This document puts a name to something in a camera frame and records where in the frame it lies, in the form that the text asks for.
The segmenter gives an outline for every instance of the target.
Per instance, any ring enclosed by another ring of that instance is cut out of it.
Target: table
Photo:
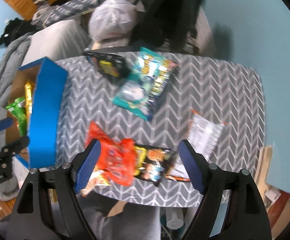
[[[128,64],[136,53],[125,52]],[[264,96],[258,74],[239,64],[207,57],[162,53],[179,64],[170,79],[163,104],[151,123],[111,102],[120,82],[109,82],[85,57],[60,60],[68,70],[57,132],[57,164],[71,161],[83,151],[90,122],[95,121],[111,138],[133,138],[137,143],[177,149],[185,138],[191,109],[215,123],[226,122],[218,146],[208,162],[222,169],[248,169],[255,174],[257,155],[264,144]],[[189,182],[163,179],[159,187],[135,179],[131,187],[116,183],[95,191],[118,200],[153,206],[198,206],[202,196]],[[223,194],[223,202],[228,198]]]

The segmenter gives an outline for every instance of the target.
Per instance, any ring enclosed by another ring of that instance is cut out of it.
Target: cable
[[[170,240],[173,240],[168,230],[161,224],[161,227],[165,230],[166,234],[168,235]]]

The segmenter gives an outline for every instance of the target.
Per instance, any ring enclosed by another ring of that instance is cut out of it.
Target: black snack bag
[[[135,144],[137,153],[138,179],[152,182],[156,187],[175,160],[176,152],[169,148]]]
[[[126,78],[130,73],[130,69],[126,65],[126,59],[122,56],[86,50],[83,52],[83,55],[102,74]]]

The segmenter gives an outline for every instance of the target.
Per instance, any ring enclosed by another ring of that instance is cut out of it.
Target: open box
[[[56,162],[56,136],[67,71],[47,57],[20,67],[11,86],[8,104],[25,94],[25,84],[35,84],[27,135],[30,144],[16,157],[26,168],[52,166]],[[7,117],[14,116],[8,112]],[[6,144],[20,137],[16,122],[6,130]]]

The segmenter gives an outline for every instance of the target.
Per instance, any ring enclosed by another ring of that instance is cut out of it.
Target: screw
[[[217,170],[218,166],[215,164],[215,163],[210,163],[208,165],[208,167],[211,169],[211,170]]]
[[[29,172],[30,174],[35,174],[38,171],[37,168],[32,168]]]
[[[72,165],[71,163],[64,163],[64,164],[62,165],[62,168],[63,168],[63,169],[68,169],[71,165]]]
[[[242,172],[243,175],[250,174],[250,172],[247,169],[242,169],[241,172]]]

